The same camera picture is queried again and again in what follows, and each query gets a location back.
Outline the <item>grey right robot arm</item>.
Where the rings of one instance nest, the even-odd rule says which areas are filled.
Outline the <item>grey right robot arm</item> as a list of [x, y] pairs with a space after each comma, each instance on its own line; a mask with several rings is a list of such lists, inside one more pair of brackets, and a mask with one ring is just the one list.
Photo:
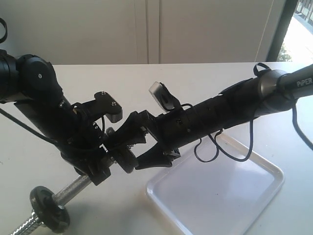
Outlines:
[[253, 72], [253, 78], [197, 105], [181, 104], [155, 82], [150, 93], [164, 114], [132, 112], [119, 129], [107, 131], [104, 146], [125, 171], [171, 167], [180, 147], [260, 116], [294, 110], [298, 99], [313, 93], [312, 66], [287, 73], [263, 65]]

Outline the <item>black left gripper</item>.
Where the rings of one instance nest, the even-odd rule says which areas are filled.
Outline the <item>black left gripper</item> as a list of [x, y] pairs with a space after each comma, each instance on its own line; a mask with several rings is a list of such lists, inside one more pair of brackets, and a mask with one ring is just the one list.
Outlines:
[[79, 175], [90, 176], [95, 186], [111, 176], [110, 167], [105, 163], [107, 154], [101, 146], [103, 138], [103, 129], [93, 121], [79, 128], [60, 148], [61, 157]]

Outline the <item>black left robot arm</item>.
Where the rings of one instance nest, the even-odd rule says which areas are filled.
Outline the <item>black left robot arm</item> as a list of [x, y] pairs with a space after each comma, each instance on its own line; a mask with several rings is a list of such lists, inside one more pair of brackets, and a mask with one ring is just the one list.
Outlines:
[[1, 114], [55, 146], [61, 157], [97, 186], [110, 177], [103, 134], [85, 104], [70, 104], [54, 67], [36, 55], [16, 59], [0, 51], [0, 102], [13, 103], [36, 129], [8, 112]]

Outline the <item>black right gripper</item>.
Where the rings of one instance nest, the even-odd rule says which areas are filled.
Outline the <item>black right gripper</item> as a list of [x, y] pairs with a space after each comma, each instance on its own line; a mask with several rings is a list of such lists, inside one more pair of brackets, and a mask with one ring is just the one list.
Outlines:
[[196, 139], [196, 113], [193, 109], [178, 109], [157, 117], [144, 110], [130, 113], [114, 132], [114, 149], [146, 143], [148, 133], [156, 144], [137, 157], [136, 170], [171, 167], [180, 157], [179, 148]]

